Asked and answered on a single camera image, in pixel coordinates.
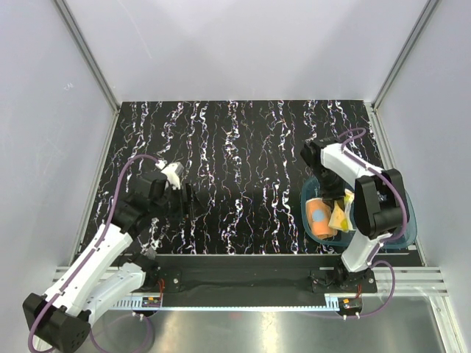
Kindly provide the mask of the orange polka dot towel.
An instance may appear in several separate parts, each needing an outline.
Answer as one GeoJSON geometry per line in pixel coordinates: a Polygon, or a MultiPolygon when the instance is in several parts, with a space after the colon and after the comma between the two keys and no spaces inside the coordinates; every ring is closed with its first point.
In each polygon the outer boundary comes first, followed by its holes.
{"type": "Polygon", "coordinates": [[[314,237],[324,240],[337,235],[337,230],[329,226],[330,208],[321,198],[307,200],[305,213],[309,229],[314,237]]]}

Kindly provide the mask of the yellow patterned towel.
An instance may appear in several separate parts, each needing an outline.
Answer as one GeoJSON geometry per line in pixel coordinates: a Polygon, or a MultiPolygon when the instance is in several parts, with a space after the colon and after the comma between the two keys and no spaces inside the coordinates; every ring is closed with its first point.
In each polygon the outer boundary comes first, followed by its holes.
{"type": "Polygon", "coordinates": [[[330,228],[342,232],[352,232],[355,230],[354,217],[351,215],[354,201],[355,194],[351,190],[345,189],[344,195],[333,202],[328,222],[330,228]]]}

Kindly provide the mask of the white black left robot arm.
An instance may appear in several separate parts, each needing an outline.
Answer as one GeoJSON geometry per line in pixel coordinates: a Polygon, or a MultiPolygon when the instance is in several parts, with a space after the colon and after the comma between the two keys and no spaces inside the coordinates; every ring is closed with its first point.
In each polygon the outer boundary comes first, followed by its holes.
{"type": "Polygon", "coordinates": [[[139,177],[123,199],[113,197],[107,220],[69,269],[43,294],[31,293],[23,311],[29,328],[28,349],[35,341],[49,351],[76,352],[92,336],[94,324],[119,300],[135,290],[163,290],[155,256],[137,253],[114,275],[103,279],[113,262],[148,229],[155,218],[192,218],[196,197],[182,182],[180,162],[156,162],[156,170],[139,177]]]}

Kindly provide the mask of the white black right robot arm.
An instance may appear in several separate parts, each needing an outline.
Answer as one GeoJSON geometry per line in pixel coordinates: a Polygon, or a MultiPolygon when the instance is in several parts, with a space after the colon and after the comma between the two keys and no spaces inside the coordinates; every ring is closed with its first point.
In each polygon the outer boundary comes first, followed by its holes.
{"type": "Polygon", "coordinates": [[[358,286],[372,260],[396,230],[405,232],[409,220],[401,173],[383,170],[352,154],[337,139],[306,143],[301,157],[319,182],[320,202],[329,210],[354,187],[355,234],[334,267],[333,284],[342,291],[358,286]]]}

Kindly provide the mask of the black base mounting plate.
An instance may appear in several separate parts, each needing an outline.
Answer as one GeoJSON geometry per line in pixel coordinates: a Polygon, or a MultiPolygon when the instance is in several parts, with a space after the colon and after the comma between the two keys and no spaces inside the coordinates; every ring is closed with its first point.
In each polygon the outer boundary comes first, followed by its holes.
{"type": "Polygon", "coordinates": [[[377,293],[372,270],[348,274],[338,254],[135,254],[119,260],[150,271],[145,288],[163,279],[174,292],[194,288],[289,288],[321,293],[377,293]]]}

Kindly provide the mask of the aluminium frame rail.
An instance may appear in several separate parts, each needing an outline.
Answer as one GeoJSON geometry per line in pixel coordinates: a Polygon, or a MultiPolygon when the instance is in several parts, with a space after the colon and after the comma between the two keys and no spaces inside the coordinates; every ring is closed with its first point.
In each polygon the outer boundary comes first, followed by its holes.
{"type": "MultiPolygon", "coordinates": [[[[391,293],[392,273],[386,266],[373,270],[378,296],[391,293]]],[[[395,296],[448,296],[442,273],[437,267],[394,267],[395,296]]]]}

